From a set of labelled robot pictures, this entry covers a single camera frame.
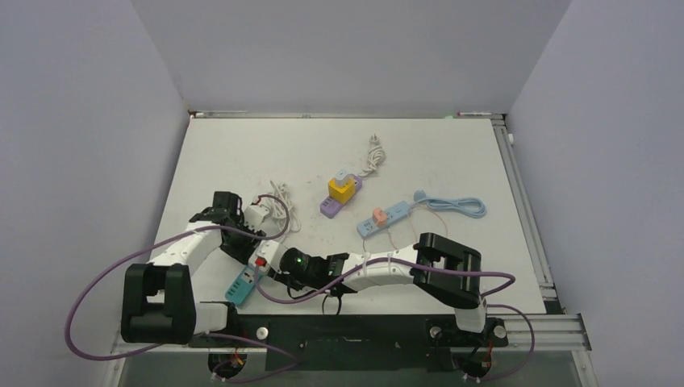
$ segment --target yellow block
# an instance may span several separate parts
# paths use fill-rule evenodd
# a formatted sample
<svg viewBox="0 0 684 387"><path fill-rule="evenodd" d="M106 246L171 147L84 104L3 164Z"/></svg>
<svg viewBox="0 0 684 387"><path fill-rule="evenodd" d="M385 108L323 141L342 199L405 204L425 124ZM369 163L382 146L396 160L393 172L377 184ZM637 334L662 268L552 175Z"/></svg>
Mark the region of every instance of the yellow block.
<svg viewBox="0 0 684 387"><path fill-rule="evenodd" d="M340 204L347 204L357 191L357 185L354 184L353 178L349 178L347 183L341 187L337 186L335 179L330 179L327 183L327 191L330 197L340 202Z"/></svg>

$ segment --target pink plug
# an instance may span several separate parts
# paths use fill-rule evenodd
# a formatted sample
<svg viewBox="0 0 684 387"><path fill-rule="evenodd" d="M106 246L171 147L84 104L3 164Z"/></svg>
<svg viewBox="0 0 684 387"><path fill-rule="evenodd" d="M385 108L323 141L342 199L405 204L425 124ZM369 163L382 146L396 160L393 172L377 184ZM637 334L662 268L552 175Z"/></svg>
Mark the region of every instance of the pink plug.
<svg viewBox="0 0 684 387"><path fill-rule="evenodd" d="M373 210L373 222L376 226L380 228L384 227L387 223L387 214L385 213L385 211L383 211L379 207Z"/></svg>

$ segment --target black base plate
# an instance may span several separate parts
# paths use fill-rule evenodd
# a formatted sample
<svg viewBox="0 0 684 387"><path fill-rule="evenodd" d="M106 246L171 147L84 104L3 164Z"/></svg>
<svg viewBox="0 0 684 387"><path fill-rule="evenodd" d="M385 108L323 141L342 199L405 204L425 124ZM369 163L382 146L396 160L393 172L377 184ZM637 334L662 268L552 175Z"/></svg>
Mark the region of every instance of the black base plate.
<svg viewBox="0 0 684 387"><path fill-rule="evenodd" d="M379 371L401 368L426 368L446 371L436 359L438 347L486 347L492 338L495 347L508 345L507 339L492 335L500 318L488 318L481 334L456 328L453 315L241 315L240 324L247 337L257 339L259 327L266 327L265 342L295 354L301 371ZM439 340L430 337L431 327L440 327ZM212 343L227 346L232 343ZM202 346L194 342L194 347ZM266 370L291 363L275 352L266 358Z"/></svg>

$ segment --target teal power strip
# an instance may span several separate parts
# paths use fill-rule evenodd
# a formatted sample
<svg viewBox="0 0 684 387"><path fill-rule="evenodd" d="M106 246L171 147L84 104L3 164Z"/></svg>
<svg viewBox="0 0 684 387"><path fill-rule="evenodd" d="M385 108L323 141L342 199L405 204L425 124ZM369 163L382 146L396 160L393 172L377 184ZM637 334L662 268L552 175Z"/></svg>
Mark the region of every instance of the teal power strip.
<svg viewBox="0 0 684 387"><path fill-rule="evenodd" d="M245 266L226 291L226 299L239 306L247 299L252 289L254 289L254 270Z"/></svg>
<svg viewBox="0 0 684 387"><path fill-rule="evenodd" d="M376 235L378 232L407 217L410 208L411 206L407 202L399 202L384 210L387 214L385 226L378 227L375 225L373 218L367 218L363 222L357 224L357 231L359 231L359 235L361 235L362 239Z"/></svg>

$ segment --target cable tie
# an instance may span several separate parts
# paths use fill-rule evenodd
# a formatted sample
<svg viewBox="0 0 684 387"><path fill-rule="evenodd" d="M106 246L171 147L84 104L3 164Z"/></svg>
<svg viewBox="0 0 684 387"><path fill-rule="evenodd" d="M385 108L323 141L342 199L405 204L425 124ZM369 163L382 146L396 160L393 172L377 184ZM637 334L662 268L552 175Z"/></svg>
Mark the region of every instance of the cable tie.
<svg viewBox="0 0 684 387"><path fill-rule="evenodd" d="M364 277L368 278L368 265L367 265L367 263L368 263L368 258L370 258L370 253L365 252L363 257L364 257L364 263L362 265L363 265Z"/></svg>

